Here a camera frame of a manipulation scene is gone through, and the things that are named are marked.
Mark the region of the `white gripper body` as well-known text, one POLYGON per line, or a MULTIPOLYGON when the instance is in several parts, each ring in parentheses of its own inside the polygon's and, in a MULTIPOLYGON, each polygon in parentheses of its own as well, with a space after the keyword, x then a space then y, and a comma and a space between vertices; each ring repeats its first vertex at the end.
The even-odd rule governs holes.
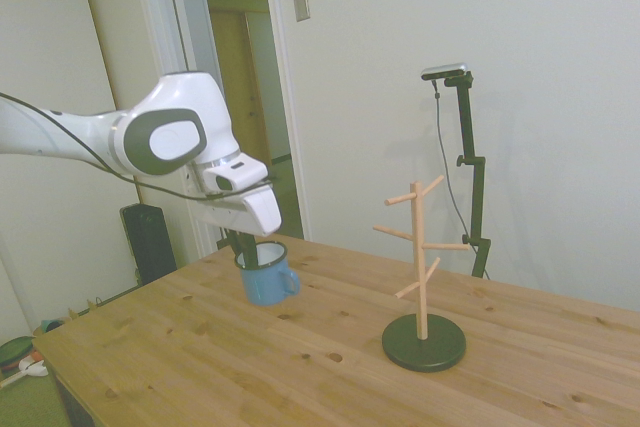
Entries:
POLYGON ((206 196, 192 185, 187 193, 200 197, 195 216, 208 224, 241 233, 265 237, 281 226, 281 214, 270 184, 254 185, 244 192, 206 196))

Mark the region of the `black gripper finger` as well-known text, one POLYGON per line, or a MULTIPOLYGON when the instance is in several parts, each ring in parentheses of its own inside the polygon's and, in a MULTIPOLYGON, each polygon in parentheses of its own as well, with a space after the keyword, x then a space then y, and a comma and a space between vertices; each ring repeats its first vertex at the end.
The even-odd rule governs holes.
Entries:
POLYGON ((224 238, 231 246, 235 255, 242 254, 245 251, 245 234, 231 229, 223 229, 224 238))
POLYGON ((238 261, 244 268, 258 268, 258 249, 255 237, 251 234, 238 233, 238 261))

